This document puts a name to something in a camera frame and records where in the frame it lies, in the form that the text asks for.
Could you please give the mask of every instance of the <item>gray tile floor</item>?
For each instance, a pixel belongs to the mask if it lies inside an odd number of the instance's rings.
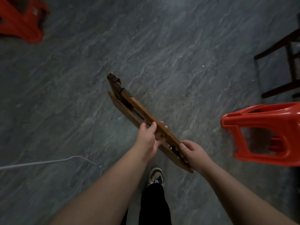
[[[113,106],[106,75],[123,85],[179,139],[212,159],[264,200],[300,222],[295,173],[239,162],[220,117],[261,101],[290,81],[285,51],[253,56],[297,28],[300,0],[45,0],[51,10],[38,45],[0,43],[0,165],[89,157],[107,170],[137,129]],[[231,224],[205,180],[158,152],[173,224]],[[129,207],[137,224],[146,176]],[[74,159],[0,172],[0,224],[43,224],[86,189],[100,170]]]

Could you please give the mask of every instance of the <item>person's right hand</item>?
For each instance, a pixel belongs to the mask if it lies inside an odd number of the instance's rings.
[[[213,161],[200,145],[190,140],[183,140],[179,147],[182,153],[186,156],[188,160],[187,162],[200,174],[203,175],[205,170],[213,164]]]

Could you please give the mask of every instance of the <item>hand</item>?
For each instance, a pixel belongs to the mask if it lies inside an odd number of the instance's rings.
[[[156,131],[156,123],[153,122],[152,125],[147,129],[147,125],[143,122],[140,126],[139,132],[137,133],[137,139],[133,145],[133,148],[137,148],[144,152],[143,156],[149,162],[155,156],[157,148],[166,139],[161,137],[161,133]]]
[[[204,149],[190,140],[183,140],[179,147],[188,160],[186,162],[201,175],[213,163]]]

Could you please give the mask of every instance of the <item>black pants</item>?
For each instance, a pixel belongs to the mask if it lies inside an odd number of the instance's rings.
[[[121,225],[126,224],[127,212]],[[171,225],[170,209],[165,199],[163,187],[159,183],[149,185],[141,197],[139,225],[148,224]]]

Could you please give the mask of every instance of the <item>forearm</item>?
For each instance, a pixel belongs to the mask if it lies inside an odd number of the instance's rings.
[[[51,224],[120,224],[147,162],[131,148],[85,192],[63,208]]]
[[[202,172],[232,222],[246,225],[296,224],[214,162]]]

